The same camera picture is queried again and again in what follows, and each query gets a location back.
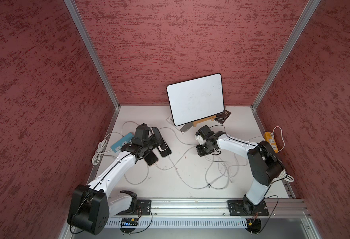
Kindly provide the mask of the pink case phone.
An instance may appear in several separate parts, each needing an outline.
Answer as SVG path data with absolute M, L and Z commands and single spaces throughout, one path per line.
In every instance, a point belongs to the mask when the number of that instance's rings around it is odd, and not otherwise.
M 145 160 L 148 166 L 152 166 L 159 160 L 153 151 L 150 151 L 149 153 L 145 154 L 143 159 Z

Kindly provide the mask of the light case phone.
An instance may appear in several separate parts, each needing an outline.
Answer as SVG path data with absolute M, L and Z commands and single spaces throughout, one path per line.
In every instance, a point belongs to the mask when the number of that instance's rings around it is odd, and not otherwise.
M 162 144 L 158 146 L 158 150 L 162 158 L 169 156 L 172 154 L 171 149 L 167 145 L 167 143 L 163 140 Z

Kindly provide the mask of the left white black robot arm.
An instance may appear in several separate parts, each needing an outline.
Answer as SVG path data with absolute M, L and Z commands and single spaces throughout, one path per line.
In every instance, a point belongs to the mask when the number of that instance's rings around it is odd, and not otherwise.
M 144 159 L 147 164 L 153 164 L 158 161 L 153 150 L 165 151 L 168 148 L 163 137 L 156 135 L 147 139 L 133 138 L 131 143 L 123 145 L 114 162 L 103 173 L 87 185 L 75 188 L 67 217 L 70 228 L 98 235 L 111 216 L 119 213 L 140 216 L 136 193 L 122 190 L 113 198 L 110 194 L 137 161 Z

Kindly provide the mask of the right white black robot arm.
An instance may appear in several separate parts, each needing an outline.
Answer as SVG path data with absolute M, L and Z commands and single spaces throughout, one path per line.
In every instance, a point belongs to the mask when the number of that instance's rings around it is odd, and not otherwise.
M 266 141 L 250 143 L 226 134 L 221 136 L 213 134 L 210 137 L 197 134 L 195 139 L 198 141 L 196 149 L 199 156 L 206 156 L 222 149 L 248 159 L 253 182 L 243 197 L 243 210 L 247 214 L 257 212 L 274 179 L 285 169 L 271 145 Z

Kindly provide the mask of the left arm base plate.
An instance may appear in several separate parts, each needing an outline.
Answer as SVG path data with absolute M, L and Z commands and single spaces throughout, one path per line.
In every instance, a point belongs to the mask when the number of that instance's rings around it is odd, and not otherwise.
M 119 215 L 132 216 L 150 216 L 151 215 L 152 200 L 138 199 L 137 205 L 132 211 L 123 211 Z

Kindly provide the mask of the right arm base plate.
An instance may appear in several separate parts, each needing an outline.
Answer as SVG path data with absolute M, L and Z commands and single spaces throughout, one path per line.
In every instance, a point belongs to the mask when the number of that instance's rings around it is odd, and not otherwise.
M 228 200 L 228 210 L 231 216 L 269 216 L 265 201 L 253 205 L 247 200 Z

